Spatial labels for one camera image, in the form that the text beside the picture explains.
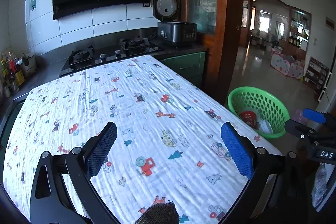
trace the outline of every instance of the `gas stove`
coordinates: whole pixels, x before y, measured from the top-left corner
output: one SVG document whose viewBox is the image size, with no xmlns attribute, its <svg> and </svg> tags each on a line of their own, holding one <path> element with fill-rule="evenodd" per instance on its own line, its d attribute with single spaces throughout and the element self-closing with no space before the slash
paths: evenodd
<svg viewBox="0 0 336 224">
<path fill-rule="evenodd" d="M 94 50 L 90 46 L 86 50 L 73 52 L 64 64 L 59 77 L 90 67 L 127 59 L 131 56 L 140 56 L 163 50 L 163 48 L 149 42 L 146 38 L 121 39 L 120 46 L 111 46 L 98 50 Z"/>
</svg>

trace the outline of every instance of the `drawer handle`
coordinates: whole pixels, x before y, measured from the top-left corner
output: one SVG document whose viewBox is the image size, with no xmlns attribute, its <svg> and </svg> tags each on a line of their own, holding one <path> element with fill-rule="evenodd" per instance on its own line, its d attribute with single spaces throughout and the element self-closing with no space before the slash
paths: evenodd
<svg viewBox="0 0 336 224">
<path fill-rule="evenodd" d="M 192 65 L 192 66 L 190 66 L 190 67 L 186 67 L 186 68 L 180 68 L 180 69 L 190 69 L 190 68 L 192 68 L 192 67 L 194 67 L 195 65 Z"/>
</svg>

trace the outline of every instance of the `textured gripper pad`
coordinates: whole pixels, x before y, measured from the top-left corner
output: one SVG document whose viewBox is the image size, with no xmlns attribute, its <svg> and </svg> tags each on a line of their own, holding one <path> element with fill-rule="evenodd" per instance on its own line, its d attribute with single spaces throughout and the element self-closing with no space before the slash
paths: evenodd
<svg viewBox="0 0 336 224">
<path fill-rule="evenodd" d="M 220 131 L 222 140 L 230 152 L 239 173 L 251 180 L 254 173 L 252 158 L 248 155 L 247 151 L 232 130 L 234 129 L 231 129 L 227 123 L 224 123 Z"/>
<path fill-rule="evenodd" d="M 116 138 L 117 126 L 114 123 L 111 123 L 111 126 L 107 129 L 104 136 L 100 139 L 100 142 L 97 144 L 87 160 L 87 179 L 91 179 L 91 177 L 98 175 L 99 170 L 110 152 Z"/>
</svg>

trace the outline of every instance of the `basket rim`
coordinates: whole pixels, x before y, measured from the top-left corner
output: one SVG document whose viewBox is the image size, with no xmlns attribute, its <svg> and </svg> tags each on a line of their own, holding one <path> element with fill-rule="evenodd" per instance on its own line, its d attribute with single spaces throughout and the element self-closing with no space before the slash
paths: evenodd
<svg viewBox="0 0 336 224">
<path fill-rule="evenodd" d="M 262 89 L 259 89 L 259 88 L 255 88 L 253 86 L 240 86 L 238 88 L 235 88 L 234 90 L 232 90 L 227 98 L 227 105 L 229 107 L 229 110 L 234 114 L 236 115 L 238 118 L 239 115 L 236 113 L 233 105 L 232 105 L 232 97 L 233 95 L 235 95 L 236 93 L 240 92 L 240 91 L 244 91 L 244 92 L 248 92 L 247 90 L 250 89 L 250 90 L 254 90 L 254 92 L 257 92 L 257 91 L 261 91 L 262 93 L 266 93 L 268 97 L 271 97 L 273 100 L 276 100 L 278 102 L 279 105 L 281 105 L 281 107 L 285 110 L 285 112 L 283 113 L 283 115 L 285 116 L 285 119 L 290 119 L 290 115 L 289 115 L 289 112 L 288 112 L 288 109 L 287 107 L 277 98 L 275 97 L 274 95 L 272 95 L 271 93 L 265 91 L 265 90 L 262 90 Z M 258 134 L 262 135 L 263 137 L 265 138 L 269 138 L 269 139 L 273 139 L 273 138 L 278 138 L 278 137 L 281 137 L 282 135 L 285 134 L 286 130 L 285 130 L 285 127 L 283 127 L 283 131 L 282 132 L 279 132 L 279 133 L 275 133 L 275 134 L 266 134 L 266 133 L 263 133 L 259 130 L 255 130 Z"/>
</svg>

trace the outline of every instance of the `green cabinet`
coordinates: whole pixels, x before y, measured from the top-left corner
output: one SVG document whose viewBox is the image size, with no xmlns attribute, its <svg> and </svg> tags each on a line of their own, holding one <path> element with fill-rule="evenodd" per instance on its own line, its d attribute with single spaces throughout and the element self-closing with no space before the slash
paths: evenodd
<svg viewBox="0 0 336 224">
<path fill-rule="evenodd" d="M 161 60 L 167 67 L 187 79 L 193 85 L 201 87 L 205 52 L 180 55 Z"/>
</svg>

